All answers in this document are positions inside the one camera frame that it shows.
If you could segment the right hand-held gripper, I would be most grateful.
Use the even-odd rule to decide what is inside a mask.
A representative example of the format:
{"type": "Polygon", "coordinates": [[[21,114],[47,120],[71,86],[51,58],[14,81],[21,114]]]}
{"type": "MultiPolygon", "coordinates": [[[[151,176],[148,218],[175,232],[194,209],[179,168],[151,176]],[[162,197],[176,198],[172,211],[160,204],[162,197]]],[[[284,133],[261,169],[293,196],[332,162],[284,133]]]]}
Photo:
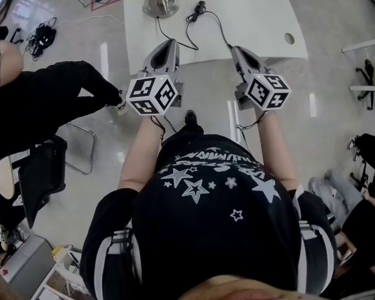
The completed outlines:
{"type": "Polygon", "coordinates": [[[235,69],[242,79],[235,91],[240,110],[281,109],[292,92],[286,80],[276,74],[263,59],[244,47],[232,47],[231,54],[235,69]]]}

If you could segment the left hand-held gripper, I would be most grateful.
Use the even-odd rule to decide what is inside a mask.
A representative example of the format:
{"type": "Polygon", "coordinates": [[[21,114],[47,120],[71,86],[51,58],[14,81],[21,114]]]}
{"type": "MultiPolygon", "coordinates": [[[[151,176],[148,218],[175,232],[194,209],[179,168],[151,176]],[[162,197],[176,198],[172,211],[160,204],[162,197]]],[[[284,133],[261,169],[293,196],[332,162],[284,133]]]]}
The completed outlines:
{"type": "Polygon", "coordinates": [[[178,81],[179,44],[175,39],[158,45],[132,79],[126,102],[140,116],[163,116],[171,107],[180,108],[183,83],[178,81]]]}

